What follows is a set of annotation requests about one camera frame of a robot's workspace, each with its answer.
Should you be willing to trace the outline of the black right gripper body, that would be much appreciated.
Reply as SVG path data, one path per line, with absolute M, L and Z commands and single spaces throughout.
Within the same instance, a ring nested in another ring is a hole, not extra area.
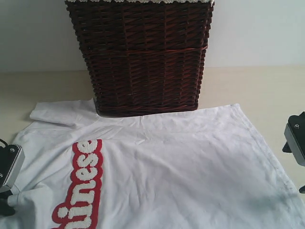
M 305 185 L 299 188 L 299 193 L 304 194 L 305 193 Z

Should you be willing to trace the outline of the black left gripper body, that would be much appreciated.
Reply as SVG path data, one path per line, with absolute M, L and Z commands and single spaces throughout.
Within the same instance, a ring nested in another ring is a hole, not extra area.
M 6 191 L 0 194 L 0 215 L 1 216 L 12 216 L 15 214 L 15 209 L 8 205 L 8 197 L 12 195 L 12 192 Z

